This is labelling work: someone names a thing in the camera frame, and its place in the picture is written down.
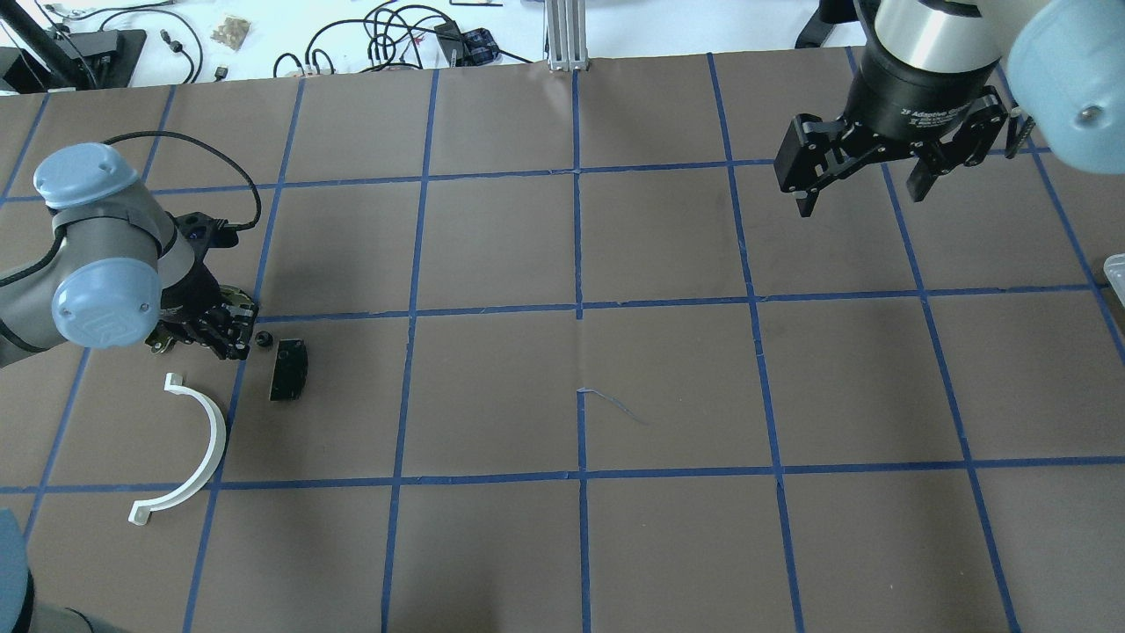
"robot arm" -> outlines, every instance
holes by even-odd
[[[153,352],[199,343],[245,359],[258,306],[219,286],[202,262],[231,246],[225,220],[170,216],[108,145],[48,156],[35,186],[53,216],[57,248],[0,278],[0,368],[71,341],[93,349],[147,340]]]
[[[774,169],[802,216],[866,164],[917,157],[915,201],[987,155],[1009,118],[989,76],[1007,53],[1011,89],[1052,150],[1079,169],[1125,172],[1125,2],[855,0],[867,46],[844,112],[801,114]]]

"white c-shaped bracket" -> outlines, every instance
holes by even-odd
[[[148,515],[153,512],[179,506],[199,492],[199,489],[215,474],[215,469],[218,468],[218,462],[223,459],[223,451],[226,449],[226,423],[214,400],[194,389],[183,387],[183,378],[179,374],[168,374],[164,378],[164,391],[178,396],[190,396],[204,406],[207,412],[207,421],[210,423],[210,442],[207,444],[204,461],[196,469],[196,472],[191,473],[188,481],[183,482],[183,486],[163,497],[133,503],[133,512],[129,513],[129,523],[133,525],[144,525],[148,523]]]

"white plastic container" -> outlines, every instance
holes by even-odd
[[[1106,277],[1109,279],[1109,284],[1117,292],[1117,300],[1122,301],[1122,305],[1125,305],[1125,252],[1106,259],[1102,268],[1106,271]]]

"blue joint cap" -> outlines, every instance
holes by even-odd
[[[160,274],[127,256],[99,259],[71,272],[51,301],[55,328],[82,347],[142,342],[156,327]]]
[[[1063,162],[1125,173],[1125,2],[1054,0],[1008,54],[1011,92]]]
[[[111,196],[138,179],[137,171],[109,145],[79,143],[51,154],[35,170],[35,190],[55,209]]]
[[[8,508],[0,508],[0,631],[12,631],[27,595],[24,534]]]

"grid square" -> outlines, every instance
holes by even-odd
[[[1125,178],[1078,171],[1054,154],[1040,154],[1040,157],[1082,245],[1094,278],[1099,283],[1107,282],[1102,269],[1106,257],[1125,252],[1125,225],[1120,220]]]
[[[421,174],[431,72],[342,74],[308,81],[286,180]]]
[[[1125,468],[980,471],[1019,625],[1125,629]]]
[[[406,319],[259,326],[305,342],[308,379],[300,399],[271,403],[277,349],[251,352],[224,479],[394,474],[406,328]]]
[[[723,169],[582,177],[583,298],[746,296]]]
[[[801,217],[793,198],[777,189],[772,166],[740,166],[737,173],[758,295],[915,289],[878,169],[834,183],[812,217]]]
[[[975,458],[1125,453],[1125,368],[1089,292],[930,304]]]
[[[378,631],[389,488],[224,490],[191,630]]]
[[[8,508],[20,530],[27,527],[27,517],[32,515],[35,495],[0,495],[0,508]]]
[[[0,99],[0,120],[4,121],[4,133],[8,135],[8,141],[0,146],[0,193],[8,186],[11,170],[19,160],[19,152],[24,148],[24,141],[40,105],[43,94],[12,94]]]
[[[52,93],[8,195],[37,195],[32,174],[56,150],[75,143],[101,142],[126,132],[155,129],[168,102],[168,85],[160,85]],[[125,141],[114,148],[141,173],[148,161],[152,138]]]
[[[43,200],[0,205],[0,272],[38,261],[51,248],[51,211]]]
[[[590,309],[583,387],[592,470],[768,465],[746,305]]]
[[[582,630],[578,485],[403,488],[392,633]]]
[[[928,288],[1051,286],[1086,280],[1032,156],[958,169],[921,202],[911,165],[891,166]]]
[[[714,56],[735,159],[772,159],[793,117],[832,120],[844,110],[852,67],[844,48]]]
[[[960,460],[917,298],[758,306],[786,464]]]
[[[262,256],[262,242],[273,204],[273,191],[259,190],[262,198],[262,217],[258,226],[238,233],[238,245],[232,248],[213,247],[207,251],[204,263],[225,286],[235,286],[246,293],[254,291],[258,280],[258,262]],[[218,191],[208,193],[177,193],[159,196],[156,201],[172,215],[206,212],[232,223],[249,221],[254,216],[254,198],[250,191]]]
[[[574,165],[570,73],[546,63],[442,70],[433,121],[431,173]]]
[[[297,99],[297,82],[213,81],[179,85],[165,127],[213,145],[259,184],[276,182]],[[237,172],[200,147],[161,138],[150,188],[242,184]]]
[[[0,486],[39,485],[81,356],[81,349],[63,344],[3,369]]]
[[[576,324],[572,311],[420,319],[404,474],[574,470]]]
[[[724,160],[706,57],[596,60],[578,76],[582,166]]]
[[[574,297],[573,177],[430,183],[418,307]]]
[[[792,631],[773,478],[590,482],[595,631]]]
[[[418,186],[408,182],[286,190],[262,313],[408,308],[417,210]]]
[[[133,501],[156,495],[44,497],[27,549],[36,598],[125,631],[182,631],[207,495],[130,524]]]
[[[819,631],[1007,631],[964,471],[785,478],[801,606]]]
[[[144,345],[91,352],[51,483],[187,480],[207,449],[207,416],[195,399],[165,394],[164,376],[183,377],[226,412],[236,370],[197,345],[165,354]]]

